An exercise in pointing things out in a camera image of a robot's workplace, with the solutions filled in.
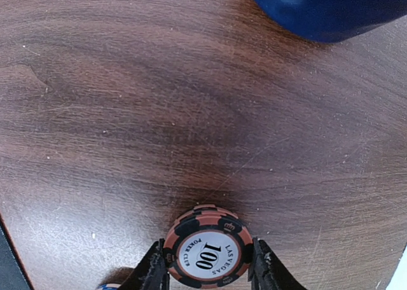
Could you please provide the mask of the white blue chip stack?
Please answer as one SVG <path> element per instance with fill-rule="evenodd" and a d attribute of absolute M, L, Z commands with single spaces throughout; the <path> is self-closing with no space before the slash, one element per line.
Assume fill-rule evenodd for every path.
<path fill-rule="evenodd" d="M 120 284 L 117 283 L 107 283 L 99 285 L 96 290 L 118 290 Z"/>

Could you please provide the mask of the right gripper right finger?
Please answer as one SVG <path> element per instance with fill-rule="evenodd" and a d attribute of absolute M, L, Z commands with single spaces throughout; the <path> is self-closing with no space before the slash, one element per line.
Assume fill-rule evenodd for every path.
<path fill-rule="evenodd" d="M 262 239 L 253 239 L 248 281 L 253 290 L 306 290 Z"/>

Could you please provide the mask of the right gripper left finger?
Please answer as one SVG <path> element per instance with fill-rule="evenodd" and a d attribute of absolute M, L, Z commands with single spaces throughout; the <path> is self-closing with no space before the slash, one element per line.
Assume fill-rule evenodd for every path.
<path fill-rule="evenodd" d="M 164 239 L 154 242 L 118 290 L 169 290 L 170 276 L 163 257 Z"/>

